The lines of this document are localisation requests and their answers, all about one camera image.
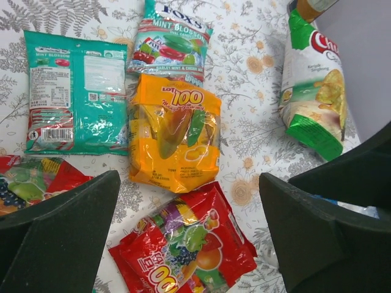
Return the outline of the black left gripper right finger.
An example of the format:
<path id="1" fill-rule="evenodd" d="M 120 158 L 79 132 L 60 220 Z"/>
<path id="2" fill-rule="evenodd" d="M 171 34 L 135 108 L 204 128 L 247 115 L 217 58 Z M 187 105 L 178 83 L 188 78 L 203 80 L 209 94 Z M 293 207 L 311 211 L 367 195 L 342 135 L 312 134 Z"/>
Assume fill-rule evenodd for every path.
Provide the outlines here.
<path id="1" fill-rule="evenodd" d="M 288 292 L 390 291 L 390 126 L 288 181 L 262 173 L 259 187 Z"/>

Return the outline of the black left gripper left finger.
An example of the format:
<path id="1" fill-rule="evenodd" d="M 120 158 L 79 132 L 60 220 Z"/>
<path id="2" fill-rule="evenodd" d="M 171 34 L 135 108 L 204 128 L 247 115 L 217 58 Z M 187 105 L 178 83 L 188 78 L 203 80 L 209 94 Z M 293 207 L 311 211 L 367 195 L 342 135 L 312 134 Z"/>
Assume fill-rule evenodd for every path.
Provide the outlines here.
<path id="1" fill-rule="evenodd" d="M 1 217 L 1 292 L 92 292 L 120 189 L 107 171 Z"/>

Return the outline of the red Lot 100 fruit gummy bag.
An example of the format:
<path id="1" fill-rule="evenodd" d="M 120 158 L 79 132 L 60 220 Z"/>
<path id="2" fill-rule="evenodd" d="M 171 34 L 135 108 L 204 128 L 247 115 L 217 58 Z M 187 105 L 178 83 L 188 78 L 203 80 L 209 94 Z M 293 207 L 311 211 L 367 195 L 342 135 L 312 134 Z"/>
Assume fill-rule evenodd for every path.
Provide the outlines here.
<path id="1" fill-rule="evenodd" d="M 227 292 L 257 267 L 218 182 L 141 218 L 109 253 L 130 292 Z"/>

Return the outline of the Fox's mint blossom candy bag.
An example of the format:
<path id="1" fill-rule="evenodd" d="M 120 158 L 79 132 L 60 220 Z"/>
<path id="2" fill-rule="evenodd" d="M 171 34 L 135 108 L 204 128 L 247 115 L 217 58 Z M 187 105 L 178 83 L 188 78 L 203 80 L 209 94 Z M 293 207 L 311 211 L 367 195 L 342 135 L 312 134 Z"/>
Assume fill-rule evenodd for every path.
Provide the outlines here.
<path id="1" fill-rule="evenodd" d="M 167 4 L 145 1 L 127 72 L 201 87 L 213 29 Z"/>

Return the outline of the green white Chuba chips bag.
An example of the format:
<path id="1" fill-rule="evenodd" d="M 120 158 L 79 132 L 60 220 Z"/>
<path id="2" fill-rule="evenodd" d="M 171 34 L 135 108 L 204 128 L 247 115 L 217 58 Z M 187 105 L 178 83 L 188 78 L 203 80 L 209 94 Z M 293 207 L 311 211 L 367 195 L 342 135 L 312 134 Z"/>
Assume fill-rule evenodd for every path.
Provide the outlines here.
<path id="1" fill-rule="evenodd" d="M 287 134 L 331 161 L 343 151 L 347 108 L 337 44 L 292 11 L 279 101 Z"/>

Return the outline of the teal Fox's bag back side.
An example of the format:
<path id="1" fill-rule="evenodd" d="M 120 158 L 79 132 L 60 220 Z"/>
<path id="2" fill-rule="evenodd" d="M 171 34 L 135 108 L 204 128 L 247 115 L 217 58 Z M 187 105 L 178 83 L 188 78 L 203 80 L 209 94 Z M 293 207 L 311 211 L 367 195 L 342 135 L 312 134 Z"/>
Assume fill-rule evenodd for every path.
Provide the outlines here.
<path id="1" fill-rule="evenodd" d="M 27 154 L 128 152 L 127 47 L 25 31 Z"/>

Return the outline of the orange Lot 100 mango gummy bag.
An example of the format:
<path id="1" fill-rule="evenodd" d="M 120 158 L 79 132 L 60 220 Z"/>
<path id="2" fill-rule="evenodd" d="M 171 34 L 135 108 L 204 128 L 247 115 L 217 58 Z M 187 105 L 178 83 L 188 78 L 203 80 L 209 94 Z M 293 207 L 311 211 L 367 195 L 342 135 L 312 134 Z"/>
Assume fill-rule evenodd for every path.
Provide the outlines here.
<path id="1" fill-rule="evenodd" d="M 221 101 L 185 81 L 142 74 L 130 102 L 130 180 L 180 194 L 219 171 Z"/>

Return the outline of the floral patterned table mat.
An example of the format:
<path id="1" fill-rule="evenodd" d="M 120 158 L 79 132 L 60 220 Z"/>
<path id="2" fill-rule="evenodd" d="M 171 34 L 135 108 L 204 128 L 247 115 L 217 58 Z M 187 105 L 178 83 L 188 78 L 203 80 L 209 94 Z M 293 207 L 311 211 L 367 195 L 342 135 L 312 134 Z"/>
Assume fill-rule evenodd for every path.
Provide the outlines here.
<path id="1" fill-rule="evenodd" d="M 207 90 L 222 101 L 218 181 L 239 227 L 258 251 L 257 268 L 233 292 L 284 292 L 258 191 L 263 172 L 289 179 L 321 163 L 285 134 L 278 108 L 286 1 L 169 1 L 213 28 Z M 28 116 L 25 30 L 126 44 L 133 49 L 143 1 L 1 2 L 1 154 L 23 155 Z"/>

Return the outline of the tin can orange label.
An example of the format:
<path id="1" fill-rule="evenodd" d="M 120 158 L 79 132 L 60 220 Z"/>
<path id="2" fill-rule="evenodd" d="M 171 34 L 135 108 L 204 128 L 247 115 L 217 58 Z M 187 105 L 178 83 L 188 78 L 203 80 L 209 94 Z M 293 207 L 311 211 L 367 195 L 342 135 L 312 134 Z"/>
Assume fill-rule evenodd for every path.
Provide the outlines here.
<path id="1" fill-rule="evenodd" d="M 313 22 L 338 0 L 292 0 L 288 3 L 288 13 L 297 10 L 308 23 Z"/>

